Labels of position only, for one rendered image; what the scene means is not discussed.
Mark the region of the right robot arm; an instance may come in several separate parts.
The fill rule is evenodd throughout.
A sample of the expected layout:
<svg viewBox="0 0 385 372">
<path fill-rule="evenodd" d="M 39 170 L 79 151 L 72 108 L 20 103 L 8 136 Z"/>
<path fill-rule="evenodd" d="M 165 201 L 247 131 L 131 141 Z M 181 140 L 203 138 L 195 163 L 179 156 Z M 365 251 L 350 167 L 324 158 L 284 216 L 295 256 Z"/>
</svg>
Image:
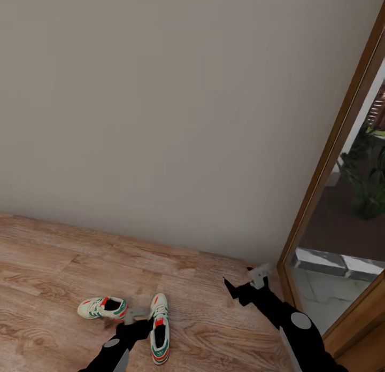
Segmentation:
<svg viewBox="0 0 385 372">
<path fill-rule="evenodd" d="M 296 372 L 348 372 L 337 365 L 330 353 L 325 352 L 321 335 L 307 315 L 287 302 L 280 301 L 269 290 L 268 278 L 273 273 L 271 263 L 249 269 L 248 282 L 235 288 L 226 279 L 225 285 L 234 299 L 244 306 L 253 303 L 279 329 L 284 346 Z"/>
</svg>

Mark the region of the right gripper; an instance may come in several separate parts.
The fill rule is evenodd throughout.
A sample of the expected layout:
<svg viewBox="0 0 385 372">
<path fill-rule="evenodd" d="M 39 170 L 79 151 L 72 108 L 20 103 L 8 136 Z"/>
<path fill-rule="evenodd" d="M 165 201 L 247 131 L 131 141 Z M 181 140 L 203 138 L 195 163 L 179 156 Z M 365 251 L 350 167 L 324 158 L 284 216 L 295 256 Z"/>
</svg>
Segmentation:
<svg viewBox="0 0 385 372">
<path fill-rule="evenodd" d="M 269 290 L 268 278 L 264 277 L 264 287 L 256 289 L 251 286 L 250 283 L 246 283 L 241 287 L 235 288 L 226 279 L 224 279 L 225 285 L 228 287 L 230 294 L 234 299 L 238 298 L 239 303 L 244 306 L 249 303 L 253 303 L 262 313 L 264 312 L 264 306 L 271 297 L 275 297 L 275 294 Z"/>
</svg>

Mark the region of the gym shoe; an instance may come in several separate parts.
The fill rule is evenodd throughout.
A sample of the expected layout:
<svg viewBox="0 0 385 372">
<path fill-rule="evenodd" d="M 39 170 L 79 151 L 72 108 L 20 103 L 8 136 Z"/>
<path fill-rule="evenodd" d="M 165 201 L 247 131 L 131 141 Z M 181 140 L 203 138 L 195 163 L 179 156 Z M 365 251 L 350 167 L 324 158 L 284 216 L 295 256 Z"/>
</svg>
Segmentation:
<svg viewBox="0 0 385 372">
<path fill-rule="evenodd" d="M 149 315 L 149 319 L 154 317 L 153 330 L 149 332 L 152 358 L 157 366 L 162 366 L 167 362 L 170 355 L 168 302 L 165 294 L 156 294 L 153 298 L 151 308 L 152 313 Z"/>
<path fill-rule="evenodd" d="M 129 304 L 116 297 L 96 297 L 83 301 L 77 308 L 77 312 L 84 319 L 94 320 L 98 317 L 110 317 L 118 322 L 125 322 Z"/>
</svg>

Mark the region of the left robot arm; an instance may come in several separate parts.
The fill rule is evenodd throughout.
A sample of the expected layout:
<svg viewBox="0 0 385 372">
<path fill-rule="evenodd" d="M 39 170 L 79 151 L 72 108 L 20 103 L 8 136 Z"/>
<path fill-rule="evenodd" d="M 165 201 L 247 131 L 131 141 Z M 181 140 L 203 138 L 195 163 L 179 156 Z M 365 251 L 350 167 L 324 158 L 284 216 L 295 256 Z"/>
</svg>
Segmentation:
<svg viewBox="0 0 385 372">
<path fill-rule="evenodd" d="M 129 353 L 137 340 L 145 340 L 153 330 L 154 317 L 149 321 L 138 321 L 135 317 L 152 313 L 150 306 L 127 309 L 125 322 L 116 326 L 117 335 L 102 346 L 102 352 L 79 372 L 125 372 L 128 367 Z"/>
</svg>

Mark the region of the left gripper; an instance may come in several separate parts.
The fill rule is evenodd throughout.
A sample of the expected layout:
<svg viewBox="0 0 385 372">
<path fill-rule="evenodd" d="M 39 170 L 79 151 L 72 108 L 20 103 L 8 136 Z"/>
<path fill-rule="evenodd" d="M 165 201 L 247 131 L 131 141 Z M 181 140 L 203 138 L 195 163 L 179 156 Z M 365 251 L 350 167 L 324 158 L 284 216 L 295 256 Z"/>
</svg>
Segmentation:
<svg viewBox="0 0 385 372">
<path fill-rule="evenodd" d="M 136 322 L 130 325 L 125 325 L 124 322 L 122 322 L 116 326 L 116 333 L 119 335 L 124 331 L 130 332 L 133 337 L 133 345 L 135 345 L 137 340 L 145 340 L 148 337 L 149 332 L 153 330 L 153 323 L 154 317 L 152 317 L 149 321 L 136 320 Z"/>
</svg>

